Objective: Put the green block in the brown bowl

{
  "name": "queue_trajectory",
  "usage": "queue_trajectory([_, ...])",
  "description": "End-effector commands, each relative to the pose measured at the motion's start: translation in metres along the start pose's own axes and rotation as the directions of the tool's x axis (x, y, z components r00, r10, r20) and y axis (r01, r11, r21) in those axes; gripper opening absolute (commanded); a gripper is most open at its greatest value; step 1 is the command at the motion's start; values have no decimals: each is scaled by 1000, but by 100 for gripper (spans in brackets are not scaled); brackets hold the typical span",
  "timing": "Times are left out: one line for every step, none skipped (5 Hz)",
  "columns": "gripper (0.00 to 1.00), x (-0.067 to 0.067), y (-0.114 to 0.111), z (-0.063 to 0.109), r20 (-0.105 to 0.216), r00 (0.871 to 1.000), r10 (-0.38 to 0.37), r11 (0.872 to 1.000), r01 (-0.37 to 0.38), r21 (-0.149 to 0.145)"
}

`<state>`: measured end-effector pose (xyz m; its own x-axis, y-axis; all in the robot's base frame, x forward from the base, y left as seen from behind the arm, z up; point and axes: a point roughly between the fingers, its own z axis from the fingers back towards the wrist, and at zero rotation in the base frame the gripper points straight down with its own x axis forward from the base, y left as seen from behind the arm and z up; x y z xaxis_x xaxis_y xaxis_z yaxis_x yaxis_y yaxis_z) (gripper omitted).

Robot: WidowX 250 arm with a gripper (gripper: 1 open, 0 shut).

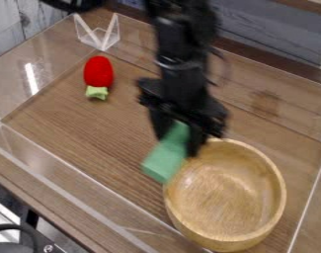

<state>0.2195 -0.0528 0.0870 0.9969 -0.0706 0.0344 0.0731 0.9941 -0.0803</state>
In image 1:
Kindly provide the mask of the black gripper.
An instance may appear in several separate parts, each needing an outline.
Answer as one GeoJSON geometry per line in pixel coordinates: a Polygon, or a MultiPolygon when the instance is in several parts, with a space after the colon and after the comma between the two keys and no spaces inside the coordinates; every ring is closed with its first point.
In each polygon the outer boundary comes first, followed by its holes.
{"type": "Polygon", "coordinates": [[[222,137],[229,112],[208,91],[208,80],[201,67],[161,68],[161,78],[141,78],[140,103],[150,110],[156,136],[162,139],[174,121],[189,125],[186,153],[198,154],[208,134],[222,137]]]}

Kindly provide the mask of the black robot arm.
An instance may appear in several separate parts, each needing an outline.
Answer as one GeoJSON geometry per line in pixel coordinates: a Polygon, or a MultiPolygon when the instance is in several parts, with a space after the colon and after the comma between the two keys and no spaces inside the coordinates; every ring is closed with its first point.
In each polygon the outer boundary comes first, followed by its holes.
{"type": "Polygon", "coordinates": [[[209,0],[145,0],[157,35],[161,77],[138,80],[158,139],[177,122],[188,126],[184,150],[194,157],[210,135],[221,137],[229,112],[209,92],[209,54],[218,17],[209,0]]]}

